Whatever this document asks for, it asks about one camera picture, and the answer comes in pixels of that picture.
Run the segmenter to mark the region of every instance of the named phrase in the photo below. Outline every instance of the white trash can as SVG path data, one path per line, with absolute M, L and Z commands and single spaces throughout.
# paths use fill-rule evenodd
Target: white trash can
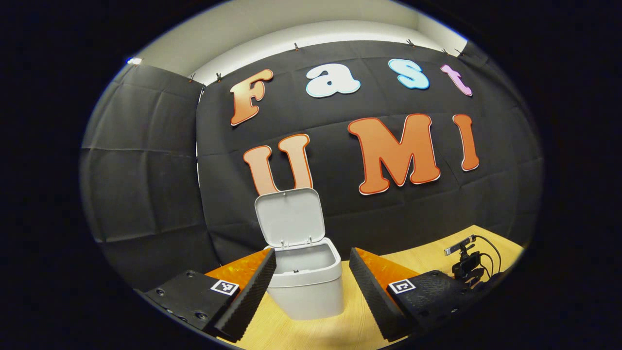
M 312 188 L 259 196 L 261 232 L 276 254 L 267 292 L 291 319 L 340 315 L 344 309 L 341 257 L 324 237 L 320 196 Z

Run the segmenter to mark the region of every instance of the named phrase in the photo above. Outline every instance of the black cable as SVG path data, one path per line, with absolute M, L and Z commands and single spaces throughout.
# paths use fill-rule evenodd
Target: black cable
M 480 253 L 480 256 L 482 256 L 482 255 L 486 255 L 486 256 L 490 259 L 490 264 L 492 265 L 492 267 L 490 268 L 490 270 L 493 272 L 493 275 L 494 275 L 494 262 L 493 262 L 493 258 L 492 258 L 490 255 L 488 255 L 487 253 Z
M 484 271 L 488 275 L 488 279 L 490 279 L 490 273 L 488 273 L 488 269 L 484 265 L 482 265 L 481 263 L 480 263 L 480 266 L 484 268 Z
M 485 240 L 486 242 L 488 242 L 488 244 L 490 244 L 494 248 L 495 252 L 497 252 L 497 255 L 499 255 L 499 273 L 501 273 L 501 254 L 499 253 L 499 250 L 497 250 L 497 247 L 495 247 L 494 244 L 492 244 L 486 237 L 482 237 L 480 235 L 473 235 L 473 237 L 479 237 Z

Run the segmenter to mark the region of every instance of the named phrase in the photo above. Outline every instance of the table surface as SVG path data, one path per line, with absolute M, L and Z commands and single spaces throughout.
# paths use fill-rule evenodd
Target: table surface
M 452 265 L 458 262 L 460 253 L 455 252 L 445 256 L 443 251 L 445 248 L 458 243 L 472 234 L 486 237 L 497 247 L 502 257 L 501 271 L 505 271 L 510 267 L 522 253 L 520 245 L 473 225 L 456 234 L 429 244 L 382 255 L 382 257 L 419 273 L 439 270 L 453 276 Z M 493 258 L 494 270 L 497 271 L 499 268 L 499 257 L 490 244 L 482 239 L 477 239 L 475 247 L 470 249 L 469 252 L 477 250 L 487 253 Z M 490 271 L 490 260 L 487 257 L 482 257 L 481 261 Z M 352 271 L 350 271 L 348 261 L 343 260 L 341 264 L 343 267 L 342 280 L 345 302 L 345 311 L 341 315 L 324 319 L 294 321 L 288 318 L 270 295 L 266 293 L 244 337 L 237 343 L 231 343 L 224 339 L 221 340 L 248 350 L 367 350 L 383 348 L 400 341 L 401 339 L 389 342 L 383 339 L 380 329 L 376 325 L 371 311 L 365 302 L 365 298 L 356 284 Z M 488 280 L 486 273 L 484 273 L 481 280 Z

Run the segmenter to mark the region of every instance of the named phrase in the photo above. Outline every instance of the pink letter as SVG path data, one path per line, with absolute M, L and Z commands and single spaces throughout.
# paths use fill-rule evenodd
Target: pink letter
M 460 91 L 462 91 L 462 93 L 464 93 L 466 96 L 473 96 L 473 92 L 471 91 L 471 88 L 464 85 L 462 83 L 462 80 L 460 80 L 460 73 L 456 72 L 448 65 L 444 65 L 440 69 L 443 72 L 447 73 L 447 75 L 449 75 L 453 83 L 460 89 Z

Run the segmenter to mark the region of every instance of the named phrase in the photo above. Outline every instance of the open lid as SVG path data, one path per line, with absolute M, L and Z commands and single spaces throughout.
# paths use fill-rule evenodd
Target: open lid
M 261 233 L 273 247 L 307 244 L 324 238 L 320 196 L 312 188 L 259 196 L 255 200 L 255 211 Z

